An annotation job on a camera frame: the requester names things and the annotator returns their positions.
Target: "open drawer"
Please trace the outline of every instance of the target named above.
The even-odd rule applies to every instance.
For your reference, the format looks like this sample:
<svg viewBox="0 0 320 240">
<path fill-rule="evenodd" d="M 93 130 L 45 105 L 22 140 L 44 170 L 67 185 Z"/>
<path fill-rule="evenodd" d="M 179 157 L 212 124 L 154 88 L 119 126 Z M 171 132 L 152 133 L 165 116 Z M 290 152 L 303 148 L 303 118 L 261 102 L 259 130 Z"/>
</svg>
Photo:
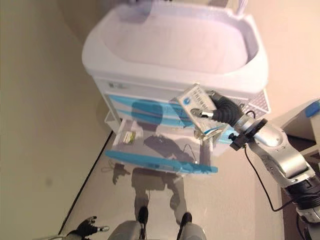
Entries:
<svg viewBox="0 0 320 240">
<path fill-rule="evenodd" d="M 123 163 L 165 172 L 216 173 L 214 156 L 224 152 L 229 142 L 222 138 L 200 140 L 194 128 L 154 125 L 124 119 L 116 135 L 110 158 Z"/>
</svg>

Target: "silver robot arm segment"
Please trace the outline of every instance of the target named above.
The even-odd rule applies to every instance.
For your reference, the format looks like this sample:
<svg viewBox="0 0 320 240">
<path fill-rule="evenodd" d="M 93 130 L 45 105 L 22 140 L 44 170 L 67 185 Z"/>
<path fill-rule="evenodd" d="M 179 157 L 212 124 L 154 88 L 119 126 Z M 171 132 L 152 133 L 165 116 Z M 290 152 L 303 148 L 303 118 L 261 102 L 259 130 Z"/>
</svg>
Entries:
<svg viewBox="0 0 320 240">
<path fill-rule="evenodd" d="M 243 115 L 233 126 L 238 133 L 245 133 L 257 121 Z M 279 127 L 266 123 L 248 142 L 250 149 L 264 163 L 274 180 L 282 187 L 300 183 L 316 175 L 305 158 L 288 141 Z"/>
</svg>

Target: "robotic arm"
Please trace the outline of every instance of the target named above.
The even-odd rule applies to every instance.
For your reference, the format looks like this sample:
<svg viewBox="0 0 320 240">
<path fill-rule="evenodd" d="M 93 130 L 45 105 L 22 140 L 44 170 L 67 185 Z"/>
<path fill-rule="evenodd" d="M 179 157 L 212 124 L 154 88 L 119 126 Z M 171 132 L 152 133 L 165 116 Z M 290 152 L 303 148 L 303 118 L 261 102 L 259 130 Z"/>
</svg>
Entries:
<svg viewBox="0 0 320 240">
<path fill-rule="evenodd" d="M 308 224 L 304 238 L 320 239 L 320 179 L 304 157 L 290 145 L 286 133 L 268 124 L 266 119 L 255 120 L 245 115 L 227 97 L 214 91 L 209 93 L 209 97 L 217 110 L 207 112 L 192 109 L 191 113 L 233 127 L 239 135 L 229 136 L 232 140 L 230 146 L 237 151 L 248 143 L 274 180 L 293 200 L 301 219 Z"/>
</svg>

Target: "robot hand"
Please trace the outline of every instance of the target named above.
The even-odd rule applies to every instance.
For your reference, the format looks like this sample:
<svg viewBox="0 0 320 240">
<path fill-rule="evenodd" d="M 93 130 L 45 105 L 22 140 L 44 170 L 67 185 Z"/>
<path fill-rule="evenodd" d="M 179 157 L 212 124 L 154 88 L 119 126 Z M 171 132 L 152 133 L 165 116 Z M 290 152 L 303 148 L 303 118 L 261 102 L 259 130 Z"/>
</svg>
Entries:
<svg viewBox="0 0 320 240">
<path fill-rule="evenodd" d="M 231 127 L 244 115 L 241 108 L 229 98 L 215 91 L 209 92 L 209 97 L 216 106 L 216 110 L 208 112 L 194 108 L 191 113 L 199 118 L 212 118 L 215 121 L 229 124 Z"/>
<path fill-rule="evenodd" d="M 97 219 L 96 216 L 91 216 L 84 220 L 80 225 L 76 228 L 76 230 L 73 230 L 69 232 L 65 240 L 71 240 L 71 239 L 81 239 L 81 240 L 87 240 L 88 238 L 85 238 L 89 235 L 95 234 L 97 232 L 107 232 L 110 228 L 108 226 L 93 226 L 93 224 L 96 222 L 95 219 Z"/>
</svg>

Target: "robot leg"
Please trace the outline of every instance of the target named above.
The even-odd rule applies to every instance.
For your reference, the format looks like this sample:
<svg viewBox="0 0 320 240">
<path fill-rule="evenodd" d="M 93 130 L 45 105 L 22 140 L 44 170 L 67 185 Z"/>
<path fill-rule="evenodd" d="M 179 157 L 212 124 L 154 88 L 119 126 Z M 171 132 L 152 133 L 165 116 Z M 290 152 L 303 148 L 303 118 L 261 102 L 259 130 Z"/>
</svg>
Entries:
<svg viewBox="0 0 320 240">
<path fill-rule="evenodd" d="M 141 235 L 141 223 L 138 221 L 125 221 L 111 233 L 108 240 L 137 240 Z"/>
</svg>

